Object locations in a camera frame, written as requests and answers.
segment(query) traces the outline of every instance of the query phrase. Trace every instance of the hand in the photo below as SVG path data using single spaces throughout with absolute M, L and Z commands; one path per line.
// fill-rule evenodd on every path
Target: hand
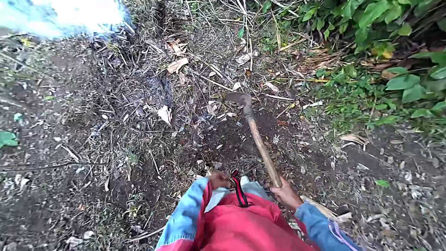
M 229 187 L 231 184 L 227 174 L 215 169 L 212 170 L 212 173 L 208 179 L 211 183 L 212 190 L 215 190 L 219 187 Z
M 289 183 L 280 176 L 282 181 L 282 188 L 271 187 L 271 191 L 276 195 L 277 200 L 288 207 L 290 210 L 295 211 L 300 205 L 303 204 L 299 195 L 294 192 Z

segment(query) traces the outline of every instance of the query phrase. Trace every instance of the forest floor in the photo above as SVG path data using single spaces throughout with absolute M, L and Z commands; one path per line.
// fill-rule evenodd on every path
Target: forest floor
M 261 13 L 231 3 L 127 5 L 134 33 L 108 41 L 0 38 L 10 57 L 0 57 L 0 130 L 19 141 L 0 149 L 0 250 L 153 249 L 213 168 L 269 191 L 242 107 L 224 101 L 232 90 L 253 97 L 278 171 L 299 194 L 351 212 L 342 228 L 358 244 L 446 250 L 444 143 L 406 124 L 341 140 L 324 113 L 331 100 L 312 94 L 324 82 L 302 81 L 339 56 L 305 34 L 264 53 L 259 28 L 269 26 L 252 21 Z

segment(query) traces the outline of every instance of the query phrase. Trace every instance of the person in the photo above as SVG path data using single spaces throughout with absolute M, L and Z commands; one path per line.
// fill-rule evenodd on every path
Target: person
M 277 200 L 294 216 L 311 244 L 300 239 L 257 182 L 228 176 L 214 170 L 210 177 L 197 179 L 178 203 L 161 234 L 156 251 L 359 251 L 336 223 L 314 206 L 304 203 L 290 184 L 272 187 Z

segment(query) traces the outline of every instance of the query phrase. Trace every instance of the smoke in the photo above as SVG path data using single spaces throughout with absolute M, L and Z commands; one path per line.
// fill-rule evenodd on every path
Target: smoke
M 118 0 L 0 0 L 0 26 L 49 39 L 132 30 Z

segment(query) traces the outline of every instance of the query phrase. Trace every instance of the red and blue jacket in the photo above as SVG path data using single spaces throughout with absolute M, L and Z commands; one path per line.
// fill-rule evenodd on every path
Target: red and blue jacket
M 212 196 L 207 178 L 196 180 L 181 198 L 158 241 L 156 251 L 359 251 L 339 227 L 310 204 L 295 217 L 314 245 L 302 241 L 279 207 L 246 193 L 249 207 L 240 207 L 235 193 L 224 196 L 205 213 Z

